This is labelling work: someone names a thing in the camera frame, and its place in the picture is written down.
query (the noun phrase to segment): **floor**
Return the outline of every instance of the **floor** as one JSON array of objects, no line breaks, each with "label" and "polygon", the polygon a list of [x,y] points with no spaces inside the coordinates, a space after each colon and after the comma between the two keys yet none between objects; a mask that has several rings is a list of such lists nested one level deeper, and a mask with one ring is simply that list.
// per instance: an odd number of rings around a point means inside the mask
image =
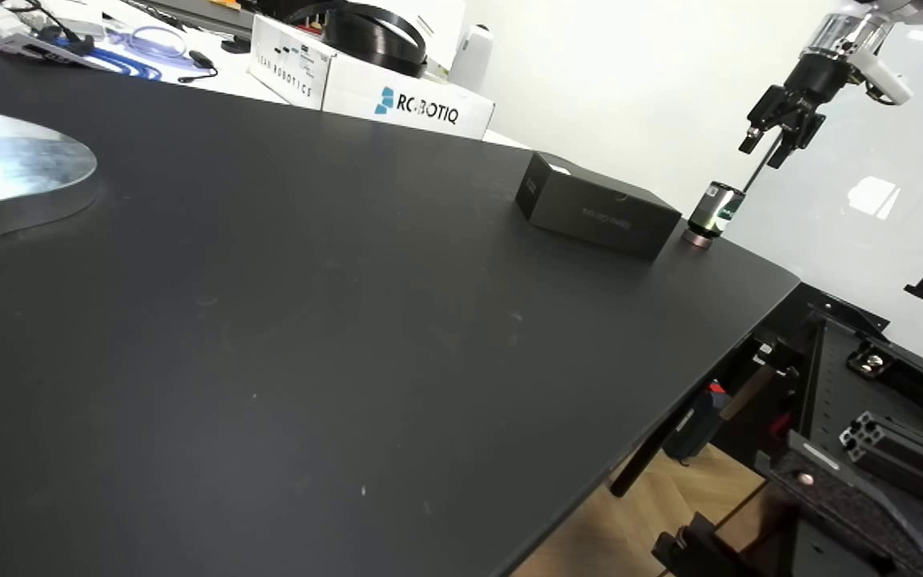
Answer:
[{"label": "floor", "polygon": [[[589,501],[523,561],[515,577],[663,573],[652,558],[660,533],[686,525],[693,513],[720,523],[757,489],[759,477],[751,469],[711,446],[686,464],[656,454],[623,501],[605,489],[594,492]],[[736,523],[734,537],[720,537],[732,545],[736,545],[736,538],[747,545],[753,530],[757,523]]]}]

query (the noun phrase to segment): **white box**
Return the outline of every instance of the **white box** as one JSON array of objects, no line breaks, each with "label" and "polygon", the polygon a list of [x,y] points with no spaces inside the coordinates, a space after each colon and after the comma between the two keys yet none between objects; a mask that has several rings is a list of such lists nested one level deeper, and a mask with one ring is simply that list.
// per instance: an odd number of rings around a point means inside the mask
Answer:
[{"label": "white box", "polygon": [[457,137],[485,137],[494,117],[480,94],[365,65],[266,15],[251,50],[251,74],[291,105]]}]

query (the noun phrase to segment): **white wall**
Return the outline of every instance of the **white wall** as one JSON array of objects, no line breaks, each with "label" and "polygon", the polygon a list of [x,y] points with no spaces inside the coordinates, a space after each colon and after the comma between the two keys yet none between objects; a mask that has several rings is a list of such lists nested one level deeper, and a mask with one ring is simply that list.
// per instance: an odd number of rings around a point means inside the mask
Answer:
[{"label": "white wall", "polygon": [[494,127],[690,211],[742,185],[747,109],[784,79],[832,0],[468,0],[496,40]]},{"label": "white wall", "polygon": [[[468,0],[496,34],[487,94],[496,133],[642,183],[690,211],[709,179],[742,185],[745,117],[782,84],[829,0]],[[905,109],[841,94],[809,154],[766,172],[732,238],[890,321],[923,352],[923,42],[898,30],[884,58],[914,84]],[[850,194],[898,194],[881,219]]]}]

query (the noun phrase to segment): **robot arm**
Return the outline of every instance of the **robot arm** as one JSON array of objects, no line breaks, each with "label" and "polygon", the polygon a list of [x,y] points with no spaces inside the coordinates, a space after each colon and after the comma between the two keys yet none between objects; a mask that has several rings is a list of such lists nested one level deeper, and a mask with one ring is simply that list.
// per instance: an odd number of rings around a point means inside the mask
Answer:
[{"label": "robot arm", "polygon": [[759,137],[770,127],[780,127],[782,137],[766,164],[782,167],[792,151],[812,143],[823,125],[820,105],[847,84],[863,84],[868,96],[884,105],[907,103],[907,84],[879,61],[879,50],[898,22],[923,27],[923,0],[847,0],[832,11],[789,79],[770,87],[751,109],[751,133],[742,151],[753,154]]}]

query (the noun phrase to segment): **black box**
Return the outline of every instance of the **black box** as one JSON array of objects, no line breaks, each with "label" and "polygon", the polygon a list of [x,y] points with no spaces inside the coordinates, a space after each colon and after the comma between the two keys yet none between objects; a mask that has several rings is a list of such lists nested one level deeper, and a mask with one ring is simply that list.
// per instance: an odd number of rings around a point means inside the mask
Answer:
[{"label": "black box", "polygon": [[642,261],[654,261],[681,226],[681,211],[648,190],[551,154],[532,154],[515,203],[535,227]]}]

